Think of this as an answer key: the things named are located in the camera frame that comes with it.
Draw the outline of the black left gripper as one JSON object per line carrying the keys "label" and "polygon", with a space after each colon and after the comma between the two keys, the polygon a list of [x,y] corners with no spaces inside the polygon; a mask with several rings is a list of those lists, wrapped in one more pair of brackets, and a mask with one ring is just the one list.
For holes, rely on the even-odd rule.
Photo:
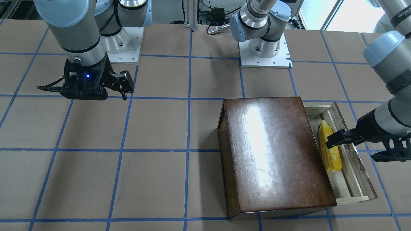
{"label": "black left gripper", "polygon": [[393,139],[394,135],[383,130],[375,119],[375,109],[360,117],[355,129],[339,130],[327,136],[326,147],[328,149],[344,144],[353,144],[354,146],[364,143],[379,143],[385,140]]}

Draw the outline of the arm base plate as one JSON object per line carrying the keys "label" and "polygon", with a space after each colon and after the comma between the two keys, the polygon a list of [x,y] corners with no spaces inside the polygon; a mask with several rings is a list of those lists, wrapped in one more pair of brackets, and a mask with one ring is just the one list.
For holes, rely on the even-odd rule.
{"label": "arm base plate", "polygon": [[242,67],[292,68],[292,59],[285,35],[279,41],[268,42],[254,38],[238,43]]}
{"label": "arm base plate", "polygon": [[112,64],[138,64],[144,27],[123,27],[113,36],[101,36]]}

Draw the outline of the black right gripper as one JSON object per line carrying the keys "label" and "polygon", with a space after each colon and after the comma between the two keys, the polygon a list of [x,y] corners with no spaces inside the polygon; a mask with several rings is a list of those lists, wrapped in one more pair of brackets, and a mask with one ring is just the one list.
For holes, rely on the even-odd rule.
{"label": "black right gripper", "polygon": [[128,71],[115,74],[107,54],[91,66],[66,59],[64,81],[64,93],[91,93],[102,86],[120,92],[124,101],[127,100],[126,94],[133,93],[135,89],[131,74]]}

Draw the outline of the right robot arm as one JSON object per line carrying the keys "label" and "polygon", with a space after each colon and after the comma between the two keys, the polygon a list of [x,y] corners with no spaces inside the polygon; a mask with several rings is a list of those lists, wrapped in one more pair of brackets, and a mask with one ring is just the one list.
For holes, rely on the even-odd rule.
{"label": "right robot arm", "polygon": [[76,100],[106,100],[107,89],[123,100],[134,91],[129,71],[116,73],[111,55],[133,52],[139,57],[137,38],[126,28],[144,28],[152,23],[150,0],[36,0],[38,14],[66,54],[63,76],[38,85]]}

